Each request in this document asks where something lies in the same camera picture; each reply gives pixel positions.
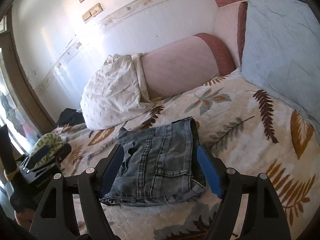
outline denim shorts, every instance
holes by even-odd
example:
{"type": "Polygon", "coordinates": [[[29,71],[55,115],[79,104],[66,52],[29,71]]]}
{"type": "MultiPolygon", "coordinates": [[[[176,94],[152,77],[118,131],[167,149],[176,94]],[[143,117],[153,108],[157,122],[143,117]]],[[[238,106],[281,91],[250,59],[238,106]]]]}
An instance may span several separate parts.
{"type": "Polygon", "coordinates": [[[136,132],[122,127],[116,143],[124,147],[124,160],[102,203],[143,207],[193,201],[205,190],[192,117],[136,132]]]}

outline metal bolt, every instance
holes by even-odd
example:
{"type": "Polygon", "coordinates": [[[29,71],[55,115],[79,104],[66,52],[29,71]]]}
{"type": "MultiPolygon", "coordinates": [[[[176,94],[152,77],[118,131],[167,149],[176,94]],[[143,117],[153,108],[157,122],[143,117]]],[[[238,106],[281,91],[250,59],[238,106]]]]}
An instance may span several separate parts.
{"type": "Polygon", "coordinates": [[[61,178],[61,173],[56,173],[54,176],[53,176],[53,178],[54,179],[60,179],[61,178]]]}
{"type": "Polygon", "coordinates": [[[87,168],[85,172],[88,174],[94,173],[94,168],[87,168]]]}
{"type": "Polygon", "coordinates": [[[236,173],[236,170],[233,169],[233,168],[227,168],[227,173],[228,173],[228,174],[235,174],[235,173],[236,173]]]}
{"type": "Polygon", "coordinates": [[[264,174],[264,173],[260,173],[260,178],[261,179],[267,179],[268,176],[266,174],[264,174]]]}

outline black clamp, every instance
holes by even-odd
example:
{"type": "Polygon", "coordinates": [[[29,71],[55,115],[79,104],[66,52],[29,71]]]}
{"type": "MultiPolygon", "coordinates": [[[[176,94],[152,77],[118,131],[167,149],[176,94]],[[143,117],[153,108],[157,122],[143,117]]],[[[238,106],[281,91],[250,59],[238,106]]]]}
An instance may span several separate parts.
{"type": "Polygon", "coordinates": [[[231,238],[243,194],[249,197],[238,240],[291,240],[281,202],[266,174],[242,175],[213,157],[206,146],[198,147],[197,158],[211,191],[222,199],[205,240],[231,238]]]}
{"type": "Polygon", "coordinates": [[[79,194],[90,238],[119,240],[110,228],[99,199],[103,197],[102,192],[110,192],[123,158],[123,147],[116,145],[95,168],[71,177],[55,174],[39,203],[30,233],[38,240],[76,239],[80,234],[73,194],[79,194]]]}

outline floor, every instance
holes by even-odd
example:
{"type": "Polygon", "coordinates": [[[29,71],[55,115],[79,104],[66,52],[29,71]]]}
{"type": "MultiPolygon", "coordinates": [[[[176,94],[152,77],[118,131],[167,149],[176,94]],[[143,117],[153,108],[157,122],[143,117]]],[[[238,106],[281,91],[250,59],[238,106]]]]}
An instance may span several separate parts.
{"type": "Polygon", "coordinates": [[[0,204],[7,215],[7,217],[14,219],[14,210],[5,194],[4,185],[0,182],[0,204]]]}

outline white wall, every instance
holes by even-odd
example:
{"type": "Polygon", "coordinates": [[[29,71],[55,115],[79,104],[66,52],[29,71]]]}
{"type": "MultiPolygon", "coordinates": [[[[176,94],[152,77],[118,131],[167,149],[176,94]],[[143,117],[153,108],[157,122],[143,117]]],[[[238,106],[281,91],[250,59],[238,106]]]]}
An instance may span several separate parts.
{"type": "Polygon", "coordinates": [[[66,50],[99,20],[134,0],[15,0],[12,21],[17,51],[33,88],[66,50]],[[85,24],[82,15],[100,3],[103,12],[85,24]]]}
{"type": "Polygon", "coordinates": [[[214,0],[164,0],[98,33],[98,22],[133,1],[15,0],[12,23],[20,61],[54,120],[64,108],[79,107],[84,86],[108,54],[144,53],[213,32],[214,0]],[[82,14],[98,2],[104,11],[85,24],[82,14]],[[74,48],[78,42],[83,46],[74,48]]]}

